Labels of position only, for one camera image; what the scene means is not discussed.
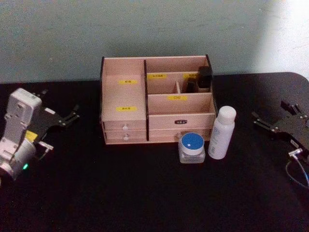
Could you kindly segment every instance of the wooden desk organizer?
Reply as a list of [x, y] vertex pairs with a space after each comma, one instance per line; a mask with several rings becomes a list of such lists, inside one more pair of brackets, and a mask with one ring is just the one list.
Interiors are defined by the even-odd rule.
[[208, 56], [102, 58], [102, 128], [106, 144], [177, 142], [187, 132], [209, 141], [212, 93], [183, 93]]

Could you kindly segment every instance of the black tabletop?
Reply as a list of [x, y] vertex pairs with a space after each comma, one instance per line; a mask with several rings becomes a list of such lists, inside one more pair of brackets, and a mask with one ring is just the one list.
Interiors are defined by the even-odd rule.
[[[80, 120], [45, 142], [55, 150], [0, 189], [1, 231], [306, 231], [309, 191], [285, 173], [293, 148], [253, 127], [251, 111], [275, 122], [281, 99], [309, 112], [309, 82], [295, 73], [214, 78], [217, 106], [233, 106], [226, 157], [180, 164], [171, 144], [104, 144], [100, 82], [0, 85], [0, 116], [16, 88], [49, 89], [43, 104], [61, 116], [76, 103]], [[0, 132], [5, 126], [0, 120]], [[291, 172], [300, 179], [299, 168]]]

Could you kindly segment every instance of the drawer knob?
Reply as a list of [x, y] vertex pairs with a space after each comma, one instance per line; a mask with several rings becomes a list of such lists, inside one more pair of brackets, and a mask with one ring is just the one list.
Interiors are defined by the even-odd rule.
[[128, 140], [129, 140], [129, 135], [128, 135], [128, 134], [125, 134], [125, 135], [124, 135], [124, 140], [125, 140], [125, 141], [128, 141]]
[[128, 130], [128, 129], [129, 129], [129, 128], [127, 127], [126, 124], [122, 127], [122, 130], [123, 130], [123, 131], [126, 131], [126, 130]]

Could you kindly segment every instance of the gray wall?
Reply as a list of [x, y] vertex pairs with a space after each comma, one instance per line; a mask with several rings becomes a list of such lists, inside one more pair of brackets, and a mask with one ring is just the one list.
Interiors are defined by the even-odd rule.
[[203, 55], [309, 77], [309, 1], [0, 1], [0, 82], [98, 79], [100, 58]]

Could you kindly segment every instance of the yellow sticker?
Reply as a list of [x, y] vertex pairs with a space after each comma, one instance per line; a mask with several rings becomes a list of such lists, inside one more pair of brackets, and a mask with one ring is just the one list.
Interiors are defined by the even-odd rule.
[[137, 84], [137, 80], [121, 80], [118, 81], [120, 85], [125, 85], [125, 84]]
[[173, 101], [173, 100], [180, 100], [180, 101], [186, 101], [188, 100], [187, 96], [168, 96], [168, 100]]
[[166, 79], [167, 75], [163, 73], [150, 73], [147, 74], [148, 79]]
[[188, 78], [197, 78], [198, 73], [184, 73], [183, 78], [188, 79]]
[[136, 106], [123, 106], [123, 107], [117, 107], [117, 111], [124, 112], [124, 111], [137, 111]]
[[28, 139], [30, 142], [33, 143], [33, 141], [36, 139], [36, 137], [38, 137], [38, 135], [36, 133], [33, 133], [29, 130], [26, 131], [26, 139]]

